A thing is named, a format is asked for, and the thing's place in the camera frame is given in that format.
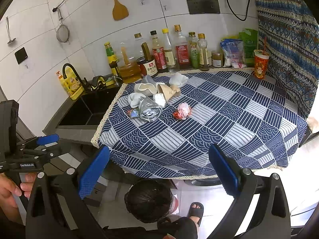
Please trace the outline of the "person's left hand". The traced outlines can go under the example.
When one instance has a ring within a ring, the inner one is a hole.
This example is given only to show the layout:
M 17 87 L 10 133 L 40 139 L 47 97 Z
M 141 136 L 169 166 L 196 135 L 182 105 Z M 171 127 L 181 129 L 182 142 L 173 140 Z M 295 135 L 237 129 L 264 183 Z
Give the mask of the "person's left hand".
M 20 197 L 24 195 L 26 198 L 31 196 L 31 191 L 37 177 L 36 173 L 28 173 L 25 175 L 25 182 L 16 185 L 12 179 L 5 174 L 1 174 L 1 208 L 12 207 L 17 208 L 14 195 Z

